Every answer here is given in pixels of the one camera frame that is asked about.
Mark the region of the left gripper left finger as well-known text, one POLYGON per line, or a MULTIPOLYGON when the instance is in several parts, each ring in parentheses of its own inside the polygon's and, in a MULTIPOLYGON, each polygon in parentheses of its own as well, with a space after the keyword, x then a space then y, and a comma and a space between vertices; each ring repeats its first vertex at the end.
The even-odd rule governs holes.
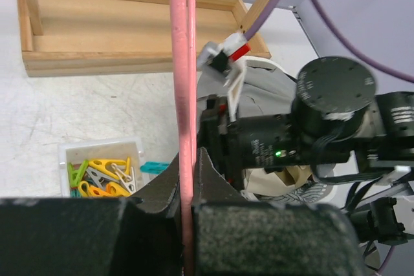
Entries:
POLYGON ((128 198, 2 198, 2 275, 181 275, 178 160, 128 198))

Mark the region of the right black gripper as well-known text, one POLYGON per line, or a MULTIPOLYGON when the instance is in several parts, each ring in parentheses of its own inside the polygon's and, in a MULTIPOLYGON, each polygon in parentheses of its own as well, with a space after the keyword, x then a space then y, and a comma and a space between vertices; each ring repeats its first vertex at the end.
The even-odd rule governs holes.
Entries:
POLYGON ((199 119, 198 147, 207 150, 214 168, 236 189, 242 189, 245 169, 271 173, 296 165, 341 164, 351 153, 344 148, 326 148, 317 157, 310 145, 293 131, 288 114, 271 114, 230 120, 224 96, 206 98, 199 119))

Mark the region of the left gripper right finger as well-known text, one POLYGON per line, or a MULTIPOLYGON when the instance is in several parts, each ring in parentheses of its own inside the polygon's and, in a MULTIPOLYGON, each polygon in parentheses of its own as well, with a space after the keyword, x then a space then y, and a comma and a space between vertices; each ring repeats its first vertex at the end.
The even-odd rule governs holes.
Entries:
POLYGON ((364 275, 356 233, 329 204, 242 197, 197 151, 193 239, 197 275, 364 275))

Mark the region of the teal clothespin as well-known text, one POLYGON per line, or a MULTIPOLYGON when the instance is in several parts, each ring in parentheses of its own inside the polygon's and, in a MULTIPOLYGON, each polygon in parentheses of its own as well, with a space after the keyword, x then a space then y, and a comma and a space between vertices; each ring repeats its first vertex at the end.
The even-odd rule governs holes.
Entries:
POLYGON ((169 167, 167 162, 146 162, 140 166, 142 173, 159 175, 169 167))

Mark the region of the pink wire hanger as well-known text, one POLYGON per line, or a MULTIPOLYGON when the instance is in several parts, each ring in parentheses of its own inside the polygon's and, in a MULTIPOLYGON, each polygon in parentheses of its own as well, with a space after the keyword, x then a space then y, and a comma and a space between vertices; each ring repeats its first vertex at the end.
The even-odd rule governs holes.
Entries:
POLYGON ((184 274, 195 274, 193 250, 193 174, 197 155, 196 0, 169 0, 173 80, 179 132, 179 187, 184 274))

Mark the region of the olive and cream underwear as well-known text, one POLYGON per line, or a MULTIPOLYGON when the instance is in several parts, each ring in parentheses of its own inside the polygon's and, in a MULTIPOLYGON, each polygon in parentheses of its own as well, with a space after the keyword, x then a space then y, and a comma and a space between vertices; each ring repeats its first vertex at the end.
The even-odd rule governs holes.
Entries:
POLYGON ((245 188, 241 194, 253 201, 260 201, 255 194, 279 196, 304 186, 312 179, 310 167, 306 165, 290 166, 280 172, 267 173, 264 169, 249 169, 245 173, 245 188))

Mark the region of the yellow clothespin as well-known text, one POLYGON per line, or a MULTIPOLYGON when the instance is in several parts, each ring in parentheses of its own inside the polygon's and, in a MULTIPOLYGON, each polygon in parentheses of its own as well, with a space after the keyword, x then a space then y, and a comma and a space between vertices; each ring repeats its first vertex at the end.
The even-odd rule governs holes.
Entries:
POLYGON ((114 170, 109 170, 112 164, 129 167, 131 163, 130 159, 127 160, 122 159, 106 159, 106 158, 93 158, 89 160, 89 167, 97 169, 99 172, 110 176, 116 180, 119 179, 118 175, 114 172, 114 170))

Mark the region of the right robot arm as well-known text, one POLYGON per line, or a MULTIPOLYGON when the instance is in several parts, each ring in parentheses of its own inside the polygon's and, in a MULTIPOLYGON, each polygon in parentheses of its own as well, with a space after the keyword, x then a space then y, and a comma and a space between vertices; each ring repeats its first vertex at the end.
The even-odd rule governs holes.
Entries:
POLYGON ((307 63, 286 114, 241 118, 229 98, 209 96, 197 144, 235 189, 244 189, 245 169, 304 165, 324 184, 351 184, 344 209, 361 242, 413 238, 413 195, 367 195, 373 185, 413 180, 413 94, 377 94, 370 70, 354 60, 307 63))

